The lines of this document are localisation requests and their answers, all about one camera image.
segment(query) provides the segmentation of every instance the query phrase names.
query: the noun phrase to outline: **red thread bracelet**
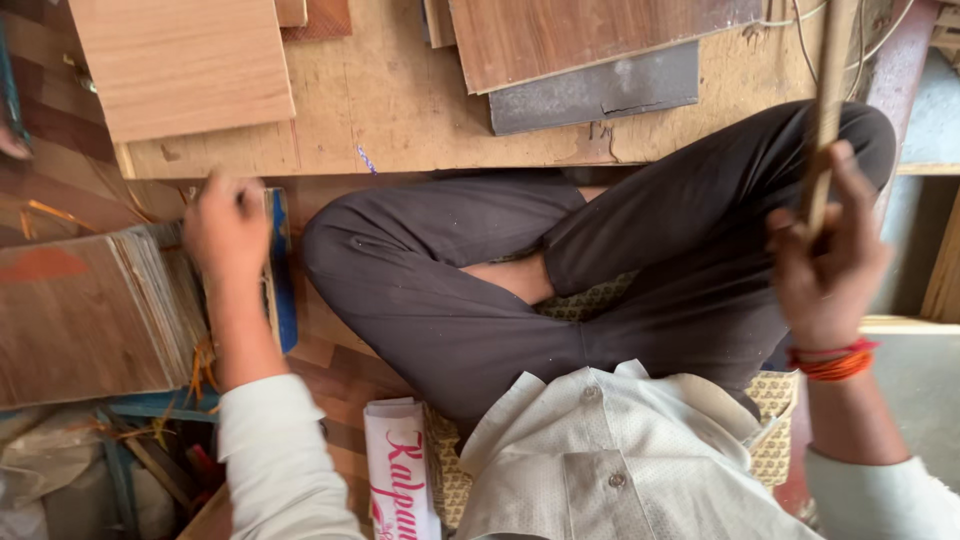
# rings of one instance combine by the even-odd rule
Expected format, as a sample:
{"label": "red thread bracelet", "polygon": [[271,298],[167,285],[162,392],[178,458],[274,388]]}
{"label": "red thread bracelet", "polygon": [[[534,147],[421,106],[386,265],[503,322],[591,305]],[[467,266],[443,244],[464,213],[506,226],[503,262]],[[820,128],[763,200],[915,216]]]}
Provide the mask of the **red thread bracelet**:
{"label": "red thread bracelet", "polygon": [[798,362],[790,360],[790,367],[800,369],[810,380],[837,382],[866,370],[874,363],[872,351],[858,351],[825,362]]}
{"label": "red thread bracelet", "polygon": [[790,362],[800,362],[799,356],[804,356],[807,358],[815,358],[817,356],[847,356],[852,355],[853,353],[872,351],[879,346],[879,341],[870,341],[866,337],[860,337],[854,341],[850,347],[843,347],[841,349],[830,349],[827,351],[802,351],[796,347],[788,347],[786,352],[790,356]]}

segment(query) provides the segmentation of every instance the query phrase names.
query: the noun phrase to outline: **cable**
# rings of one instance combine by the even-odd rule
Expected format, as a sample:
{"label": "cable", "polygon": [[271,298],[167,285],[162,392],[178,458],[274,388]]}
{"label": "cable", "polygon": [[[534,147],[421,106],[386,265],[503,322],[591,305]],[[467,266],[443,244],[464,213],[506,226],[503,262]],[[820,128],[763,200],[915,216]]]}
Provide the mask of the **cable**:
{"label": "cable", "polygon": [[[900,14],[900,16],[897,17],[897,21],[894,22],[894,24],[890,27],[890,30],[883,36],[883,38],[876,45],[871,47],[869,51],[867,51],[867,54],[863,57],[863,61],[869,60],[870,57],[876,54],[876,51],[880,50],[880,47],[883,46],[883,43],[886,42],[887,38],[890,37],[890,35],[893,34],[895,30],[897,30],[897,27],[903,21],[903,18],[906,16],[906,13],[910,11],[911,6],[913,6],[913,0],[909,0],[906,3],[906,7],[903,8],[903,12]],[[845,67],[844,70],[846,71],[848,69],[854,69],[855,67],[857,67],[858,64],[859,62],[854,62],[848,65],[847,67]]]}
{"label": "cable", "polygon": [[866,0],[859,0],[857,5],[857,10],[859,11],[860,19],[860,62],[857,63],[856,68],[856,77],[853,77],[853,85],[850,87],[850,91],[847,92],[847,97],[844,98],[844,101],[850,101],[853,98],[853,95],[856,93],[856,87],[860,84],[860,76],[863,75],[863,64],[867,62],[867,38],[866,38],[866,23],[863,20],[863,5],[866,3]]}
{"label": "cable", "polygon": [[[857,69],[857,75],[856,75],[856,78],[854,79],[853,88],[851,89],[851,94],[850,94],[850,95],[848,96],[848,98],[847,98],[848,100],[852,97],[852,93],[856,91],[856,85],[858,85],[858,84],[860,83],[860,76],[861,76],[862,73],[863,73],[863,64],[864,64],[867,60],[869,60],[874,54],[876,54],[876,51],[880,50],[880,47],[883,46],[883,43],[885,43],[885,42],[887,41],[887,39],[897,30],[897,27],[898,27],[898,26],[900,25],[900,23],[903,21],[903,18],[906,17],[907,12],[909,12],[909,11],[910,11],[910,8],[913,7],[913,2],[914,2],[914,0],[907,0],[906,6],[903,8],[903,11],[900,12],[900,16],[898,16],[898,17],[897,17],[897,20],[894,21],[894,23],[893,23],[892,25],[890,25],[890,30],[888,30],[887,33],[884,34],[883,37],[880,39],[880,41],[878,41],[878,42],[876,43],[876,45],[874,45],[873,47],[871,47],[869,51],[864,52],[864,51],[863,51],[863,44],[866,42],[866,41],[865,41],[865,37],[864,37],[864,33],[865,33],[864,27],[865,27],[865,25],[866,25],[866,21],[863,20],[863,2],[862,2],[862,0],[861,0],[861,2],[860,2],[860,4],[859,4],[859,9],[860,9],[860,39],[861,39],[861,41],[860,41],[860,43],[861,43],[861,44],[860,44],[860,53],[861,53],[861,54],[860,54],[860,59],[859,59],[858,61],[855,61],[854,63],[851,63],[850,65],[844,67],[844,71],[848,71],[848,70],[851,70],[851,69],[854,69],[854,68]],[[814,8],[813,11],[819,10],[821,7],[825,6],[826,4],[827,4],[827,2],[824,2],[824,3],[821,4],[820,6],[817,6],[816,8]],[[797,13],[800,13],[800,5],[797,3],[797,0],[793,0],[793,8],[794,8],[794,10],[795,10]],[[804,25],[803,25],[803,24],[800,24],[800,21],[801,21],[801,20],[802,20],[802,18],[801,18],[800,16],[798,16],[798,17],[796,17],[792,22],[797,23],[797,33],[800,35],[800,49],[804,52],[804,60],[806,60],[806,67],[810,70],[810,76],[813,78],[813,82],[816,83],[816,82],[817,82],[817,71],[816,71],[816,69],[814,69],[814,67],[813,67],[813,62],[810,61],[810,55],[806,52],[806,43],[804,42]]]}
{"label": "cable", "polygon": [[800,4],[797,0],[793,0],[793,9],[797,12],[797,18],[794,19],[794,22],[797,23],[797,34],[800,35],[800,50],[804,52],[804,60],[806,60],[806,67],[810,70],[810,77],[813,77],[813,83],[817,83],[817,70],[813,67],[813,61],[810,60],[810,55],[806,52],[806,40],[804,39],[804,24],[801,22],[800,16]]}
{"label": "cable", "polygon": [[[824,0],[824,3],[823,3],[823,4],[820,4],[820,5],[817,6],[816,8],[810,10],[809,12],[804,13],[803,15],[801,15],[800,20],[807,20],[808,18],[810,18],[810,17],[812,17],[813,15],[817,14],[817,12],[818,12],[819,10],[822,10],[822,9],[824,8],[824,6],[827,4],[827,2],[829,2],[829,1],[830,1],[830,0]],[[795,7],[794,9],[797,10],[797,13],[800,12],[800,8],[796,8],[796,7]],[[758,25],[760,25],[760,26],[767,26],[767,27],[790,26],[791,24],[797,24],[797,18],[794,17],[794,18],[788,19],[788,20],[775,20],[775,21],[761,20],[761,21],[757,21],[756,24],[758,24]]]}

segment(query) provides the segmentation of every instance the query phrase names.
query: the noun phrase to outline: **hand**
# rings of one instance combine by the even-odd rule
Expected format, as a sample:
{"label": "hand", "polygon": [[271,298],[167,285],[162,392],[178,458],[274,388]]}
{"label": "hand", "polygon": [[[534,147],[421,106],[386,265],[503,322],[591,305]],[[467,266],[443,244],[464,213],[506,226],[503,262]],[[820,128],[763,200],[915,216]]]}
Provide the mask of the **hand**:
{"label": "hand", "polygon": [[879,289],[893,250],[880,242],[874,223],[876,190],[860,172],[846,140],[830,146],[832,185],[841,204],[830,203],[823,236],[826,252],[813,256],[806,226],[787,209],[767,215],[774,253],[774,288],[801,351],[850,346],[860,319]]}
{"label": "hand", "polygon": [[212,174],[186,211],[187,250],[214,287],[256,284],[270,247],[263,183]]}
{"label": "hand", "polygon": [[13,133],[7,126],[6,107],[0,104],[0,152],[18,160],[28,160],[34,156],[27,141]]}

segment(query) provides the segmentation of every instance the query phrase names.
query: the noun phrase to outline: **dark gray trousers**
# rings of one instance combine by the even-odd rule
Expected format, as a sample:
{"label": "dark gray trousers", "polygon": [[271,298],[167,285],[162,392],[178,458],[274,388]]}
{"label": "dark gray trousers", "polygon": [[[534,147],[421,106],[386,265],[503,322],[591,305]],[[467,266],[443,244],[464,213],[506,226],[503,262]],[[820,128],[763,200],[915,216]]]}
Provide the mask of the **dark gray trousers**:
{"label": "dark gray trousers", "polygon": [[[466,434],[523,371],[545,382],[638,358],[743,389],[787,332],[764,218],[795,207],[810,102],[755,114],[636,172],[589,204],[555,172],[482,174],[342,197],[303,237],[310,280],[364,341]],[[873,184],[895,140],[847,104],[840,136]],[[582,323],[537,315],[458,268],[542,246],[561,296],[639,270]]]}

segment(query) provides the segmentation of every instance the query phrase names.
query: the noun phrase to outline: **wooden workbench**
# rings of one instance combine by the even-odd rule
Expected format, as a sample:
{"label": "wooden workbench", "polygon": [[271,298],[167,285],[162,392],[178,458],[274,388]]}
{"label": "wooden workbench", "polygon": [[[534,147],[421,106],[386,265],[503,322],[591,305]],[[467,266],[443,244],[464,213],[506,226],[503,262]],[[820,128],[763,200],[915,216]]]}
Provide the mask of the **wooden workbench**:
{"label": "wooden workbench", "polygon": [[[802,1],[802,11],[818,1]],[[423,42],[420,0],[349,6],[353,36],[285,45],[296,119],[118,146],[124,176],[195,178],[213,167],[259,176],[365,173],[358,146],[379,172],[645,162],[814,92],[796,27],[741,27],[701,40],[697,105],[496,137],[487,97],[467,96],[457,49]],[[804,23],[814,58],[820,16]]]}

